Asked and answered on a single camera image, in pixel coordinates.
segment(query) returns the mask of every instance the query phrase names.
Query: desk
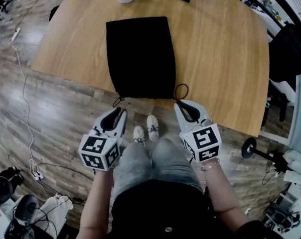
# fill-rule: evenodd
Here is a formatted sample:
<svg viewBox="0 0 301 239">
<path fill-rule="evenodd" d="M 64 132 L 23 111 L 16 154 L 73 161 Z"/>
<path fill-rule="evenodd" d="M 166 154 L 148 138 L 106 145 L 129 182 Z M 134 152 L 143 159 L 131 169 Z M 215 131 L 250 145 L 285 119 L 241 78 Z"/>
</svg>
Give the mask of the desk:
<svg viewBox="0 0 301 239">
<path fill-rule="evenodd" d="M 114 92 L 106 22 L 149 16 L 168 18 L 176 84 L 189 86 L 187 99 L 205 106 L 216 123 L 258 136 L 269 78 L 267 31 L 239 0 L 64 0 L 31 68 Z M 147 101 L 171 108 L 174 103 Z"/>
</svg>

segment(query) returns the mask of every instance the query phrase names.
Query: gray shorts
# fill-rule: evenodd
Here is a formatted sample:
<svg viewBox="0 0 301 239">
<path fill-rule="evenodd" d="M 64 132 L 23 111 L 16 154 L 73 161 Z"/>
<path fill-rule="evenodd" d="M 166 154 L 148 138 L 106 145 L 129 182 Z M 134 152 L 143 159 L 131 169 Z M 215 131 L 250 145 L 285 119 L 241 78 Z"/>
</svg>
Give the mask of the gray shorts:
<svg viewBox="0 0 301 239">
<path fill-rule="evenodd" d="M 133 142 L 123 152 L 114 170 L 112 199 L 127 189 L 148 180 L 178 182 L 202 192 L 198 178 L 182 150 L 171 140 L 161 138 L 148 154 L 146 148 Z"/>
</svg>

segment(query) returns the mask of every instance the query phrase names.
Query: black drawstring bag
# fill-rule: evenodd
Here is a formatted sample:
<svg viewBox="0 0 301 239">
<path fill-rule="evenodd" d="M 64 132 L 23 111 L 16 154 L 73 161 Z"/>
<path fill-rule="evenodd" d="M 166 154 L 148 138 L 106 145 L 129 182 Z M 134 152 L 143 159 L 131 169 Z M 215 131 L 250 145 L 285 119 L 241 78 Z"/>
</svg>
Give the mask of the black drawstring bag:
<svg viewBox="0 0 301 239">
<path fill-rule="evenodd" d="M 106 46 L 120 101 L 125 97 L 173 98 L 176 68 L 167 17 L 107 22 Z"/>
</svg>

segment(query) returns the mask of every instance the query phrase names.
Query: power cord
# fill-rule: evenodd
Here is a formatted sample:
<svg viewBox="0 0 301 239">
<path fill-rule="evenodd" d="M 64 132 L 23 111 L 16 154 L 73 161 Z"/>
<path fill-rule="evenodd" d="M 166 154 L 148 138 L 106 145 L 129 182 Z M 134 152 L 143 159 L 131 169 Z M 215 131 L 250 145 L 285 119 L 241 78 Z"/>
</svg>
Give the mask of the power cord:
<svg viewBox="0 0 301 239">
<path fill-rule="evenodd" d="M 46 187 L 48 187 L 49 189 L 53 190 L 54 192 L 56 192 L 57 194 L 62 195 L 60 192 L 58 192 L 56 189 L 51 188 L 49 185 L 47 185 L 44 181 L 42 181 L 41 179 L 39 179 L 39 181 L 41 183 L 43 183 Z"/>
<path fill-rule="evenodd" d="M 45 216 L 47 216 L 50 212 L 52 212 L 54 209 L 56 209 L 56 208 L 58 208 L 60 205 L 62 205 L 62 204 L 64 204 L 65 202 L 67 202 L 67 201 L 71 201 L 72 202 L 72 204 L 76 204 L 76 203 L 74 203 L 71 199 L 74 199 L 76 202 L 79 202 L 79 204 L 85 204 L 85 201 L 83 201 L 82 199 L 80 199 L 80 198 L 77 198 L 77 197 L 70 197 L 70 198 L 68 198 L 67 200 L 65 200 L 64 202 L 62 202 L 62 203 L 60 203 L 60 204 L 58 204 L 57 206 L 55 206 L 53 209 L 51 209 L 50 211 L 48 211 L 47 213 L 45 213 L 45 215 L 44 216 L 42 216 L 40 219 L 38 219 L 35 223 L 37 223 L 38 221 L 40 221 L 40 220 L 42 220 Z"/>
<path fill-rule="evenodd" d="M 40 166 L 40 165 L 51 165 L 51 166 L 55 166 L 55 167 L 61 167 L 61 168 L 64 168 L 64 169 L 68 169 L 68 170 L 71 170 L 73 172 L 76 172 L 78 174 L 81 174 L 82 176 L 84 176 L 85 178 L 93 181 L 90 177 L 88 177 L 87 175 L 85 175 L 84 173 L 80 172 L 80 171 L 77 171 L 73 168 L 70 168 L 70 167 L 67 167 L 67 166 L 62 166 L 62 165 L 54 165 L 54 164 L 50 164 L 50 163 L 45 163 L 45 162 L 42 162 L 42 163 L 39 163 L 38 165 L 36 165 L 36 167 Z"/>
<path fill-rule="evenodd" d="M 261 182 L 262 185 L 266 185 L 266 184 L 274 177 L 274 175 L 275 175 L 275 174 L 273 174 L 273 176 L 271 176 L 271 177 L 268 179 L 268 181 L 266 181 L 266 183 L 264 183 L 264 180 L 265 180 L 266 176 L 267 176 L 270 172 L 272 172 L 272 171 L 275 170 L 275 168 L 272 169 L 272 170 L 270 170 L 270 167 L 271 167 L 271 166 L 267 166 L 267 167 L 266 167 L 266 174 L 265 174 L 265 176 L 264 176 L 264 178 L 262 179 L 262 182 Z"/>
<path fill-rule="evenodd" d="M 23 72 L 23 70 L 22 70 L 22 66 L 21 66 L 21 61 L 20 61 L 19 53 L 18 53 L 16 47 L 13 45 L 13 40 L 12 40 L 12 38 L 9 39 L 9 44 L 11 44 L 11 46 L 13 47 L 13 49 L 16 51 L 17 60 L 18 60 L 19 67 L 20 67 L 20 71 L 21 71 L 21 73 L 22 73 L 22 75 L 23 75 L 23 78 L 24 78 L 23 88 L 22 88 L 22 97 L 23 97 L 24 101 L 25 101 L 26 104 L 27 104 L 26 125 L 27 125 L 27 128 L 29 129 L 29 132 L 31 133 L 31 136 L 32 136 L 32 141 L 31 141 L 31 143 L 30 143 L 30 145 L 29 145 L 29 148 L 28 148 L 28 149 L 29 149 L 29 152 L 30 152 L 30 156 L 31 156 L 31 159 L 30 159 L 30 161 L 29 161 L 29 164 L 30 164 L 30 174 L 31 174 L 31 177 L 33 178 L 33 180 L 34 180 L 38 185 L 40 185 L 40 186 L 43 188 L 43 190 L 45 191 L 45 193 L 46 193 L 46 200 L 47 200 L 49 197 L 48 197 L 48 195 L 47 195 L 46 189 L 45 189 L 41 184 L 39 184 L 39 183 L 36 181 L 36 179 L 34 178 L 34 176 L 33 176 L 33 174 L 35 173 L 35 171 L 34 171 L 34 164 L 36 165 L 36 169 L 35 169 L 36 172 L 38 173 L 38 172 L 40 172 L 40 171 L 39 171 L 39 169 L 38 169 L 38 167 L 37 167 L 36 162 L 35 162 L 34 159 L 33 159 L 33 154 L 32 154 L 32 150 L 31 150 L 31 147 L 32 147 L 32 145 L 33 145 L 33 143 L 34 143 L 34 135 L 33 135 L 32 131 L 31 131 L 31 128 L 30 128 L 30 125 L 29 125 L 30 105 L 29 105 L 29 103 L 27 102 L 27 100 L 26 100 L 25 97 L 24 97 L 24 89 L 25 89 L 26 77 L 25 77 L 25 74 L 24 74 L 24 72 Z M 36 197 L 37 197 L 39 200 L 41 200 L 41 201 L 44 201 L 44 202 L 46 201 L 46 200 L 44 200 L 44 199 L 39 198 L 38 196 L 36 196 Z"/>
<path fill-rule="evenodd" d="M 9 154 L 9 155 L 7 156 L 7 158 L 8 158 L 8 160 L 9 160 L 9 162 L 11 163 L 12 166 L 16 167 L 16 165 L 14 165 L 14 164 L 12 163 L 12 161 L 10 160 L 10 157 L 12 157 L 12 158 L 16 161 L 16 163 L 18 163 L 21 167 L 23 167 L 24 169 L 26 169 L 27 171 L 29 171 L 29 169 L 28 169 L 27 167 L 25 167 L 20 161 L 18 161 L 14 156 L 12 156 L 12 154 Z"/>
<path fill-rule="evenodd" d="M 24 20 L 24 18 L 28 15 L 28 13 L 32 10 L 32 8 L 36 5 L 36 3 L 38 2 L 39 0 L 36 0 L 34 2 L 34 4 L 30 7 L 29 10 L 27 10 L 26 14 L 22 17 L 22 19 L 19 21 L 19 23 L 16 25 L 15 27 L 15 30 L 17 30 L 17 28 L 20 26 L 20 24 L 22 23 L 22 21 Z"/>
<path fill-rule="evenodd" d="M 56 229 L 56 226 L 55 226 L 54 222 L 49 220 L 48 215 L 47 215 L 47 213 L 45 213 L 44 210 L 42 210 L 42 209 L 40 209 L 40 208 L 37 208 L 37 209 L 40 210 L 40 211 L 42 211 L 42 212 L 44 213 L 44 217 L 45 217 L 46 219 L 45 219 L 45 220 L 42 220 L 42 219 L 37 220 L 35 223 L 33 223 L 33 224 L 31 224 L 31 225 L 35 225 L 36 223 L 38 223 L 38 222 L 40 222 L 40 221 L 47 221 L 47 226 L 46 226 L 46 229 L 44 230 L 44 231 L 46 232 L 47 229 L 49 228 L 49 224 L 50 224 L 50 222 L 51 222 L 51 223 L 53 224 L 53 226 L 54 226 L 55 233 L 56 233 L 56 238 L 57 238 L 57 237 L 58 237 L 58 233 L 57 233 L 57 229 Z"/>
</svg>

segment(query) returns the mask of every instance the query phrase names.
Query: cable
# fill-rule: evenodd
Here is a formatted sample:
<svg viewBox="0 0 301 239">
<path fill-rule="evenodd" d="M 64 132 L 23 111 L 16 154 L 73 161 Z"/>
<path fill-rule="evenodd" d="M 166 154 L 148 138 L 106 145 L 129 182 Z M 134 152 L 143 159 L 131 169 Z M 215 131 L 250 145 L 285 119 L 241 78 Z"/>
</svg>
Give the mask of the cable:
<svg viewBox="0 0 301 239">
<path fill-rule="evenodd" d="M 113 103 L 113 108 L 115 108 L 116 105 L 118 105 L 121 101 L 124 101 L 124 100 L 125 100 L 125 98 L 118 97 Z"/>
<path fill-rule="evenodd" d="M 29 10 L 27 10 L 26 14 L 22 17 L 22 19 L 19 21 L 19 23 L 16 25 L 15 27 L 15 31 L 17 30 L 17 28 L 20 26 L 20 24 L 22 23 L 22 21 L 24 20 L 24 18 L 28 15 L 28 13 L 32 10 L 32 8 L 36 5 L 36 3 L 38 2 L 39 0 L 36 0 L 34 2 L 34 4 L 30 7 Z"/>
<path fill-rule="evenodd" d="M 18 163 L 20 166 L 22 166 L 22 167 L 25 168 L 27 171 L 29 171 L 29 169 L 28 169 L 26 166 L 24 166 L 24 165 L 23 165 L 20 161 L 18 161 L 14 156 L 12 156 L 11 154 L 9 154 L 9 155 L 7 156 L 7 158 L 8 158 L 8 160 L 9 160 L 9 162 L 11 163 L 12 166 L 16 167 L 16 166 L 12 163 L 12 161 L 10 160 L 10 156 L 16 161 L 16 163 Z"/>
<path fill-rule="evenodd" d="M 83 201 L 82 199 L 79 199 L 79 198 L 77 198 L 77 197 L 70 197 L 70 198 L 68 198 L 67 200 L 65 200 L 64 202 L 62 202 L 62 203 L 60 203 L 60 204 L 58 204 L 57 206 L 55 206 L 53 209 L 51 209 L 50 211 L 48 211 L 45 215 L 48 215 L 50 212 L 52 212 L 54 209 L 56 209 L 57 207 L 59 207 L 60 205 L 62 205 L 62 204 L 64 204 L 65 202 L 67 202 L 67 201 L 71 201 L 71 199 L 75 199 L 76 201 L 78 201 L 78 202 L 82 202 L 82 203 L 85 203 L 85 201 Z M 40 219 L 38 219 L 35 223 L 37 223 L 38 221 L 40 221 L 40 220 L 42 220 L 44 217 L 45 217 L 45 215 L 43 216 L 43 217 L 41 217 Z"/>
<path fill-rule="evenodd" d="M 51 221 L 51 220 L 49 220 L 49 217 L 48 217 L 47 213 L 45 213 L 44 210 L 42 210 L 42 209 L 40 209 L 40 208 L 36 208 L 36 209 L 38 209 L 38 210 L 40 210 L 41 212 L 43 212 L 43 213 L 44 213 L 44 216 L 43 216 L 43 217 L 45 217 L 46 219 L 45 219 L 45 220 L 39 219 L 39 220 L 37 220 L 35 223 L 30 224 L 29 226 L 35 225 L 36 223 L 38 223 L 38 222 L 40 222 L 40 221 L 47 221 L 47 226 L 46 226 L 46 228 L 45 228 L 45 230 L 44 230 L 44 231 L 46 232 L 47 229 L 49 228 L 49 224 L 50 224 L 50 222 L 51 222 L 51 223 L 53 224 L 53 226 L 54 226 L 55 233 L 56 233 L 56 238 L 57 238 L 57 237 L 58 237 L 58 234 L 57 234 L 57 229 L 56 229 L 56 226 L 55 226 L 54 222 Z"/>
<path fill-rule="evenodd" d="M 38 166 L 40 166 L 40 165 L 52 165 L 52 166 L 56 166 L 56 167 L 61 167 L 61 168 L 69 169 L 69 170 L 71 170 L 71 171 L 73 171 L 73 172 L 76 172 L 76 173 L 79 173 L 79 174 L 81 174 L 82 176 L 84 176 L 85 178 L 87 178 L 87 179 L 93 181 L 90 177 L 88 177 L 88 176 L 85 175 L 84 173 L 82 173 L 82 172 L 80 172 L 80 171 L 77 171 L 77 170 L 75 170 L 75 169 L 73 169 L 73 168 L 70 168 L 70 167 L 66 167 L 66 166 L 62 166 L 62 165 L 53 165 L 53 164 L 45 163 L 45 162 L 39 163 L 38 165 L 36 165 L 36 167 L 38 167 Z"/>
<path fill-rule="evenodd" d="M 275 175 L 275 174 L 273 174 L 273 176 L 271 176 L 271 177 L 269 178 L 269 180 L 266 181 L 266 183 L 264 183 L 264 180 L 265 180 L 266 176 L 267 176 L 270 172 L 274 171 L 275 169 L 272 169 L 272 170 L 270 170 L 270 171 L 269 171 L 269 170 L 270 170 L 270 166 L 267 166 L 267 168 L 266 168 L 266 174 L 265 174 L 265 176 L 264 176 L 264 178 L 262 179 L 262 182 L 261 182 L 262 185 L 266 185 L 266 184 L 274 177 L 274 175 Z"/>
<path fill-rule="evenodd" d="M 57 194 L 60 194 L 60 195 L 62 195 L 60 192 L 58 192 L 57 190 L 55 190 L 55 189 L 53 189 L 53 188 L 51 188 L 49 185 L 47 185 L 44 181 L 42 181 L 41 179 L 39 179 L 39 181 L 41 182 L 41 183 L 43 183 L 46 187 L 48 187 L 49 189 L 51 189 L 51 190 L 53 190 L 53 191 L 55 191 Z"/>
<path fill-rule="evenodd" d="M 252 203 L 252 205 L 250 206 L 250 208 L 251 208 L 255 203 L 257 203 L 257 201 L 258 201 L 260 198 L 264 198 L 264 197 L 263 197 L 263 196 L 259 196 L 259 197 L 256 199 L 256 201 L 254 201 L 254 202 Z"/>
<path fill-rule="evenodd" d="M 177 89 L 178 89 L 180 86 L 183 86 L 183 85 L 187 87 L 186 95 L 183 96 L 182 98 L 177 98 Z M 188 92 L 189 92 L 188 86 L 187 86 L 185 83 L 181 83 L 181 84 L 179 84 L 179 85 L 176 87 L 176 89 L 175 89 L 175 97 L 174 97 L 174 99 L 175 99 L 176 101 L 178 101 L 178 100 L 180 100 L 180 99 L 184 99 L 185 97 L 187 97 Z"/>
<path fill-rule="evenodd" d="M 39 183 L 35 180 L 35 178 L 34 178 L 34 176 L 33 176 L 33 174 L 34 174 L 34 164 L 36 165 L 36 172 L 39 172 L 39 169 L 38 169 L 38 167 L 37 167 L 36 162 L 35 162 L 34 159 L 33 159 L 33 154 L 32 154 L 32 150 L 31 150 L 31 147 L 32 147 L 32 145 L 33 145 L 33 143 L 34 143 L 34 135 L 33 135 L 32 131 L 31 131 L 31 128 L 30 128 L 30 125 L 29 125 L 30 105 L 29 105 L 29 103 L 27 102 L 27 100 L 26 100 L 25 97 L 24 97 L 24 88 L 25 88 L 25 83 L 26 83 L 26 77 L 25 77 L 25 74 L 23 73 L 23 70 L 22 70 L 22 66 L 21 66 L 21 61 L 20 61 L 19 53 L 18 53 L 17 49 L 15 48 L 15 46 L 13 45 L 12 38 L 9 39 L 9 44 L 11 44 L 11 46 L 13 47 L 13 49 L 16 51 L 17 60 L 18 60 L 18 62 L 19 62 L 20 70 L 21 70 L 21 73 L 22 73 L 23 78 L 24 78 L 24 83 L 23 83 L 23 88 L 22 88 L 22 97 L 23 97 L 24 101 L 25 101 L 26 104 L 27 104 L 26 125 L 27 125 L 27 128 L 29 129 L 29 131 L 30 131 L 30 133 L 31 133 L 31 135 L 32 135 L 32 141 L 31 141 L 31 144 L 29 145 L 29 152 L 30 152 L 30 156 L 31 156 L 31 159 L 30 159 L 30 161 L 29 161 L 29 164 L 30 164 L 30 174 L 31 174 L 31 177 L 34 179 L 34 181 L 35 181 L 38 185 L 40 185 L 40 186 L 42 187 L 42 189 L 45 191 L 45 193 L 46 193 L 46 199 L 48 199 L 48 194 L 47 194 L 47 192 L 46 192 L 46 189 L 45 189 L 41 184 L 39 184 Z M 44 199 L 39 198 L 38 196 L 36 196 L 36 197 L 37 197 L 39 200 L 41 200 L 41 201 L 44 201 L 44 202 L 46 201 L 46 200 L 44 200 Z"/>
</svg>

